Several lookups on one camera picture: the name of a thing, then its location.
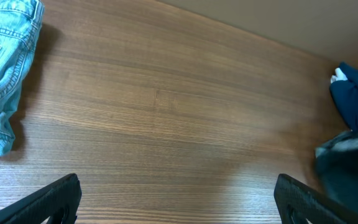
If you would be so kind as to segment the folded light blue jeans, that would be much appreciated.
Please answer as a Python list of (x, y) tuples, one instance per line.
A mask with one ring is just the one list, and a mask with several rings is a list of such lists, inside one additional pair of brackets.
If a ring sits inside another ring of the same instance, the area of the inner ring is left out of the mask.
[(44, 9), (39, 0), (0, 1), (0, 156), (15, 140), (9, 120), (34, 59)]

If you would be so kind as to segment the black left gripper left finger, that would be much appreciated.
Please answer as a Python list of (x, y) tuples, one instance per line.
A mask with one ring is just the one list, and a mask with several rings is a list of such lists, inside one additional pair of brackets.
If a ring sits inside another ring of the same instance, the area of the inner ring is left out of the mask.
[(0, 224), (74, 224), (82, 191), (76, 174), (68, 174), (0, 210)]

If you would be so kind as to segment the black t-shirt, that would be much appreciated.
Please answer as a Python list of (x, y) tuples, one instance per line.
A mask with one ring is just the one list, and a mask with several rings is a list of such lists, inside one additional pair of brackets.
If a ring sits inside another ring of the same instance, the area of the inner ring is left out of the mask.
[(358, 131), (317, 147), (315, 172), (329, 198), (358, 213)]

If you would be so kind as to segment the navy blue garment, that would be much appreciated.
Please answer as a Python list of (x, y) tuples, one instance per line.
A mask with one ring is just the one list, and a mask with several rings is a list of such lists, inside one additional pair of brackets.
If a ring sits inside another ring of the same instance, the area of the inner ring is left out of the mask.
[(337, 68), (346, 74), (347, 81), (330, 83), (331, 97), (347, 127), (358, 131), (358, 70), (345, 62)]

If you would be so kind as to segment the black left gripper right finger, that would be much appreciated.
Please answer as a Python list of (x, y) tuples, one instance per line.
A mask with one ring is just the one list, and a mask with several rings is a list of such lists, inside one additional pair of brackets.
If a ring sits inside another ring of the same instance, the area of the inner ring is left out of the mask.
[(353, 224), (358, 213), (287, 174), (279, 174), (274, 199), (282, 224)]

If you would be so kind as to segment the white garment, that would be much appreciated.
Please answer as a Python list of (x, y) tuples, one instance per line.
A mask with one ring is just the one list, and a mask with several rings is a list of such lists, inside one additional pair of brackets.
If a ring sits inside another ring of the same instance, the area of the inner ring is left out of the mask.
[(334, 70), (334, 75), (332, 75), (330, 79), (331, 83), (334, 83), (336, 81), (347, 81), (346, 74), (340, 68), (336, 68)]

